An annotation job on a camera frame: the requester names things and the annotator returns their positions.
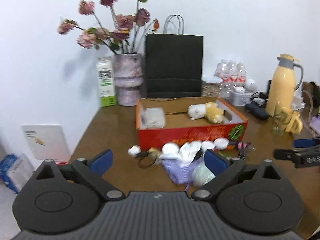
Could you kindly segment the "purple knitted cloth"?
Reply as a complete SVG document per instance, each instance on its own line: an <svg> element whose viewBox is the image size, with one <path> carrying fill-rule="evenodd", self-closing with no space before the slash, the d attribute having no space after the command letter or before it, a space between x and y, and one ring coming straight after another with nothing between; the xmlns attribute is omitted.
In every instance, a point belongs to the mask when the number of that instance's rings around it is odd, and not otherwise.
<svg viewBox="0 0 320 240"><path fill-rule="evenodd" d="M193 182L192 174L195 168L202 164L202 160L192 162L189 166L180 167L175 160L163 160L162 166L170 180L176 185L187 185Z"/></svg>

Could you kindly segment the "clear plastic container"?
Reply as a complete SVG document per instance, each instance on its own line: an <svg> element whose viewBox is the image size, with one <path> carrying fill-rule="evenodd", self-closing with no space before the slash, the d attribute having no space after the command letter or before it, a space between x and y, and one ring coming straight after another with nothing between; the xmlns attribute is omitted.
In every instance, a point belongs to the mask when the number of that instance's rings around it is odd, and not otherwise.
<svg viewBox="0 0 320 240"><path fill-rule="evenodd" d="M145 110L145 126L147 129L164 128L166 124L163 108L147 108Z"/></svg>

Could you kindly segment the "pale green pouch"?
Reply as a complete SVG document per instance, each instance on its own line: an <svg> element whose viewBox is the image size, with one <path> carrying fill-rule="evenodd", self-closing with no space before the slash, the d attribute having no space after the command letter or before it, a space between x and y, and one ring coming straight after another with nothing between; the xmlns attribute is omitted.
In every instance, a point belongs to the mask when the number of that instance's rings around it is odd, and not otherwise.
<svg viewBox="0 0 320 240"><path fill-rule="evenodd" d="M192 181L195 187L202 187L215 178L215 175L207 168L204 163L196 166L192 173Z"/></svg>

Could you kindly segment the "white yellow plush toy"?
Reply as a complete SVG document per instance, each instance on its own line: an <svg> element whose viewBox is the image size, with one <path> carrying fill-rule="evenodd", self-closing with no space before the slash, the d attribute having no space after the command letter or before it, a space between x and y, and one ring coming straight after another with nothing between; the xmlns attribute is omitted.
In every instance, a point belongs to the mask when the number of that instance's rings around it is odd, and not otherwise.
<svg viewBox="0 0 320 240"><path fill-rule="evenodd" d="M215 102L191 105L188 108L188 115L191 120L205 118L212 124L223 122L224 110L217 106Z"/></svg>

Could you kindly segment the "small white round jar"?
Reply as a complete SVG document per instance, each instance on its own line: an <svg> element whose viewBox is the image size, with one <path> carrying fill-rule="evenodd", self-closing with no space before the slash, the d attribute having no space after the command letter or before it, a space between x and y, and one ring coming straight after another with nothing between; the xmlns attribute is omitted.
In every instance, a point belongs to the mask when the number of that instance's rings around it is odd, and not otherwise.
<svg viewBox="0 0 320 240"><path fill-rule="evenodd" d="M128 150L128 154L133 158L138 156L140 153L141 153L141 149L138 145L134 145Z"/></svg>

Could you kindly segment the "white round lamp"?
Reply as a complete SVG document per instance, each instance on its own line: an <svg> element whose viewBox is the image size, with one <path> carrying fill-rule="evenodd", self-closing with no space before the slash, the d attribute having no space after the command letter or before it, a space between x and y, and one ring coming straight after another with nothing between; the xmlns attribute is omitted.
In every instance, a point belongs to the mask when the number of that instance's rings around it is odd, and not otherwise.
<svg viewBox="0 0 320 240"><path fill-rule="evenodd" d="M245 90L249 93L255 92L257 89L257 84L253 79L246 79Z"/></svg>

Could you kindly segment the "clear glass cup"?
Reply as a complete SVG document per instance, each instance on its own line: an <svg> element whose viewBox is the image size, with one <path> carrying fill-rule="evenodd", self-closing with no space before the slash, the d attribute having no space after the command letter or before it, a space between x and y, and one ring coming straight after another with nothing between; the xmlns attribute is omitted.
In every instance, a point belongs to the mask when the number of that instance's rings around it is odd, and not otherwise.
<svg viewBox="0 0 320 240"><path fill-rule="evenodd" d="M273 117L274 127L272 128L272 132L274 135L282 136L285 132L286 128L286 119L287 114L280 113Z"/></svg>

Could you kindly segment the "wicker basket with lid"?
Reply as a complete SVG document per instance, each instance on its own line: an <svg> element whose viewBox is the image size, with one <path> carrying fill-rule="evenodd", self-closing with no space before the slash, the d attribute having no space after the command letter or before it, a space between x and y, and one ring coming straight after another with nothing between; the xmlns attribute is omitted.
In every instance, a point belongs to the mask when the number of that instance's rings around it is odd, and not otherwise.
<svg viewBox="0 0 320 240"><path fill-rule="evenodd" d="M219 97L221 93L222 80L216 76L204 76L202 78L202 96Z"/></svg>

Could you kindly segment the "dark blue glasses case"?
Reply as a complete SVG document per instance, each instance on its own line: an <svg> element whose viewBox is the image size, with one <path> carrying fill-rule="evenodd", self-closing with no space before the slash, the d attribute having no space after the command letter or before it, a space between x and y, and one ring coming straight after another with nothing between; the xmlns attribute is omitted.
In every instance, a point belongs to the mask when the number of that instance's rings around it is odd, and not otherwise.
<svg viewBox="0 0 320 240"><path fill-rule="evenodd" d="M263 108L259 107L256 103L253 102L246 104L245 110L248 113L251 113L255 118L262 121L265 121L270 117Z"/></svg>

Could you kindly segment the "pack of water bottles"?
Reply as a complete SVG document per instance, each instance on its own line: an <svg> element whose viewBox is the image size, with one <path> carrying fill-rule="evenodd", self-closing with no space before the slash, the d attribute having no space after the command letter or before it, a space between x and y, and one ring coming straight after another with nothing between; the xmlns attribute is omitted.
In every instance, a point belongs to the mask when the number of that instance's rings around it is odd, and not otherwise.
<svg viewBox="0 0 320 240"><path fill-rule="evenodd" d="M221 79L220 95L222 98L230 98L231 92L246 92L247 70L244 62L240 61L236 63L234 60L221 59L214 76Z"/></svg>

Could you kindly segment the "white round tin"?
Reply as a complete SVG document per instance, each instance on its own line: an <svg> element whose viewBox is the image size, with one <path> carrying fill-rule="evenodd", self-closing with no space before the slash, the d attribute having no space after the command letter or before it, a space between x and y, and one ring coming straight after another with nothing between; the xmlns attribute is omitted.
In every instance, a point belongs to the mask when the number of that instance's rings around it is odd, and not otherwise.
<svg viewBox="0 0 320 240"><path fill-rule="evenodd" d="M201 143L201 150L203 151L203 153L206 152L206 150L213 150L215 148L215 143L213 141L203 141Z"/></svg>
<svg viewBox="0 0 320 240"><path fill-rule="evenodd" d="M177 155L179 151L179 146L173 142L168 142L162 147L162 154L164 155Z"/></svg>

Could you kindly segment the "red cardboard box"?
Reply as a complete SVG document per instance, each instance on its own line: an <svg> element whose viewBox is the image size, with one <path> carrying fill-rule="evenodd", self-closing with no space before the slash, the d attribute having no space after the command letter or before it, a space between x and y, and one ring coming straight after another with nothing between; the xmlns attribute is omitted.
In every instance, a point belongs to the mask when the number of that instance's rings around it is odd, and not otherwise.
<svg viewBox="0 0 320 240"><path fill-rule="evenodd" d="M206 119L191 120L187 113L191 105L215 102L225 111L220 124L211 124ZM163 128L147 128L145 110L162 108L165 115ZM162 148L167 142L182 146L192 141L214 141L227 138L232 141L242 140L247 128L248 119L234 106L222 98L188 97L175 99L139 99L136 105L136 131L138 144L142 150L152 147Z"/></svg>

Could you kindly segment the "white round tin lid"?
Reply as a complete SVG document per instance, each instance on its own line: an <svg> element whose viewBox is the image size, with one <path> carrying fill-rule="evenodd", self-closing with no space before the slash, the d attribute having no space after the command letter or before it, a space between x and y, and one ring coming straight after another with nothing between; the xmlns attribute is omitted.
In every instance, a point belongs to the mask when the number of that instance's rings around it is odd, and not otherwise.
<svg viewBox="0 0 320 240"><path fill-rule="evenodd" d="M217 148L218 150L225 150L229 145L229 140L226 138L217 138L214 141L214 144L215 148Z"/></svg>

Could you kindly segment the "yellow thermos jug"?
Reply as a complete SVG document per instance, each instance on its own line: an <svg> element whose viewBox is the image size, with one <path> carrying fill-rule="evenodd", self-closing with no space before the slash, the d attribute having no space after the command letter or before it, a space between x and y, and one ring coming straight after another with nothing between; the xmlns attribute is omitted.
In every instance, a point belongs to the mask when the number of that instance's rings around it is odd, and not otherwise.
<svg viewBox="0 0 320 240"><path fill-rule="evenodd" d="M280 54L277 57L278 66L273 74L268 101L265 111L269 116L275 116L283 107L291 107L295 91L303 81L304 70L300 64L296 64L296 59L290 54ZM294 68L299 68L301 76L296 84Z"/></svg>

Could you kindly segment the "black paper bag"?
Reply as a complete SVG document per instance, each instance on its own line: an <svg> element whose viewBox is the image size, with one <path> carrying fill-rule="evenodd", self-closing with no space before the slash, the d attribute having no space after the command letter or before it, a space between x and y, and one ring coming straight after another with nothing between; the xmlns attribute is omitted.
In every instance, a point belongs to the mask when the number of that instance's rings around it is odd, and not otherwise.
<svg viewBox="0 0 320 240"><path fill-rule="evenodd" d="M169 15L161 34L145 38L145 90L153 99L201 96L204 37L184 34L181 15Z"/></svg>

